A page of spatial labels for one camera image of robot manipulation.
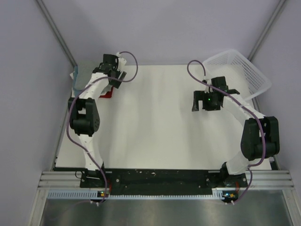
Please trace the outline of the grey t-shirt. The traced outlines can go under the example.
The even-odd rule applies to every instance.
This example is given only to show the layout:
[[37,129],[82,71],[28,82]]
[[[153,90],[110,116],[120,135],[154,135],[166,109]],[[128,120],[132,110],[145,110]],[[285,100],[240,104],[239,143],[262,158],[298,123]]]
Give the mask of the grey t-shirt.
[[78,64],[79,69],[79,80],[82,89],[88,84],[91,79],[93,70],[99,66],[98,62],[95,61],[81,61]]

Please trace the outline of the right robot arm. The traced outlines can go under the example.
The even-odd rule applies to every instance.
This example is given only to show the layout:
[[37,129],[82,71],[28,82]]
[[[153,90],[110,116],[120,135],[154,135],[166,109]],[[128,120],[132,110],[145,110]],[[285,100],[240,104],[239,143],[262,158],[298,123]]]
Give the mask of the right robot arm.
[[206,89],[193,93],[192,111],[227,110],[242,125],[240,151],[222,165],[220,182],[231,186],[247,168],[260,165],[264,159],[280,151],[279,124],[274,116],[266,116],[247,103],[236,89],[229,89],[224,76],[202,80]]

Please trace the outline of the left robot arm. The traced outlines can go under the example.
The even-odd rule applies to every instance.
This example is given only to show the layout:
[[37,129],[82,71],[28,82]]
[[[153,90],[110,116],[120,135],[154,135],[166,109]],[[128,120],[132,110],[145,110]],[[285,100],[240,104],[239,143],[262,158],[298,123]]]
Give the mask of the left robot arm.
[[95,138],[101,124],[96,102],[113,88],[119,88],[125,80],[127,61],[121,55],[120,52],[104,54],[99,63],[82,62],[76,66],[73,95],[68,100],[66,135],[84,153],[82,179],[90,177],[90,181],[98,187],[107,183],[107,176]]

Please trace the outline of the folded red t-shirt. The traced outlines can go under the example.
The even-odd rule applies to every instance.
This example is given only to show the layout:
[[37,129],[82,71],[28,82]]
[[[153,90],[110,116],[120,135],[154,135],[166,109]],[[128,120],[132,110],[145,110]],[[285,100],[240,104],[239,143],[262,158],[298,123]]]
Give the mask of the folded red t-shirt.
[[114,90],[114,87],[111,87],[111,89],[109,91],[107,91],[105,94],[101,94],[99,96],[99,98],[111,98],[112,94],[113,94],[113,90]]

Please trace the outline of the folded blue t-shirt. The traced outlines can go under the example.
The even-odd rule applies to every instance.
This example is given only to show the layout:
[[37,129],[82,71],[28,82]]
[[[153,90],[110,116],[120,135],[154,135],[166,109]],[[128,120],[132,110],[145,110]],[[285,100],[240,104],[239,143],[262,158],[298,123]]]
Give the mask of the folded blue t-shirt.
[[78,66],[74,67],[74,71],[72,73],[72,79],[73,79],[73,83],[72,83],[72,89],[75,93],[78,93],[82,90],[81,87],[81,83],[79,80],[79,69]]

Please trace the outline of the white plastic basket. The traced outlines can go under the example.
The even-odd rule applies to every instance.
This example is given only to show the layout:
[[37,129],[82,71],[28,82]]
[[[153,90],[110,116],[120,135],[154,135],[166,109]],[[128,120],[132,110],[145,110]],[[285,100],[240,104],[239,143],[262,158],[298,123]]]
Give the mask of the white plastic basket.
[[250,101],[271,88],[271,81],[246,57],[234,49],[216,54],[203,62],[208,78],[224,76],[232,89]]

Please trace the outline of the left corner aluminium post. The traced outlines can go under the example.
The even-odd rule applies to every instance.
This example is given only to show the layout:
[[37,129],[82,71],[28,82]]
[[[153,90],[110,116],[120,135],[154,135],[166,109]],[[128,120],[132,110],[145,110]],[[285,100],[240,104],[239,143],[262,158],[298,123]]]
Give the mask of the left corner aluminium post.
[[70,49],[68,48],[63,36],[61,35],[61,32],[59,31],[55,21],[53,20],[47,6],[45,5],[43,0],[35,0],[34,1],[39,8],[41,14],[44,16],[51,32],[53,33],[57,43],[59,44],[60,48],[62,49],[63,53],[67,57],[69,63],[75,67],[77,65],[75,58],[73,57]]

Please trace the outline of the corner aluminium post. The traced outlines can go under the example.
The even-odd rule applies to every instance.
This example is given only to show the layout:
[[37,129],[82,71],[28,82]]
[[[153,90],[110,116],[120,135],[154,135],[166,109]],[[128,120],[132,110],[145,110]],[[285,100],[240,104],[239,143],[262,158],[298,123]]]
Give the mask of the corner aluminium post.
[[276,24],[277,20],[281,16],[282,12],[284,11],[286,5],[288,4],[289,0],[279,0],[276,8],[273,10],[271,16],[269,17],[264,29],[262,30],[259,38],[257,39],[255,45],[253,46],[248,60],[252,62],[256,55],[258,54],[259,50],[261,49],[262,45],[264,44],[265,40],[267,39],[268,35],[270,34],[273,26]]
[[57,43],[59,44],[60,48],[62,49],[63,53],[67,57],[69,63],[75,67],[77,65],[75,58],[73,57],[70,49],[68,48],[63,36],[61,35],[61,32],[59,31],[55,21],[53,20],[47,6],[45,5],[43,0],[35,0],[34,1],[39,8],[41,14],[44,16],[51,32],[53,33]]

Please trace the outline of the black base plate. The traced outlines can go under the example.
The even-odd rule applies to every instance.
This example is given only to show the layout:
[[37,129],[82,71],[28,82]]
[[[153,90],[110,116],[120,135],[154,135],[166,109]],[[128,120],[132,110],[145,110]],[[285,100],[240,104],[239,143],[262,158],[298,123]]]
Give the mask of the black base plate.
[[204,195],[213,188],[247,186],[246,175],[201,169],[105,169],[82,172],[81,188],[105,188],[111,195]]

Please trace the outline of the right corner aluminium post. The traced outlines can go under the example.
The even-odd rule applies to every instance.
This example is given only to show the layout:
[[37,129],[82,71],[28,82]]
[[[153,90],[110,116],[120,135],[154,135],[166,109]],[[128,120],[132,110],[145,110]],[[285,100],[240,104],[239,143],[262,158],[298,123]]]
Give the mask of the right corner aluminium post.
[[276,8],[273,10],[271,16],[269,17],[264,29],[262,30],[259,38],[257,39],[255,45],[253,46],[248,60],[252,62],[256,55],[258,54],[259,50],[261,49],[262,45],[264,44],[265,40],[267,39],[268,35],[270,34],[273,26],[276,24],[277,20],[281,16],[282,12],[284,11],[286,5],[288,4],[289,0],[279,0]]

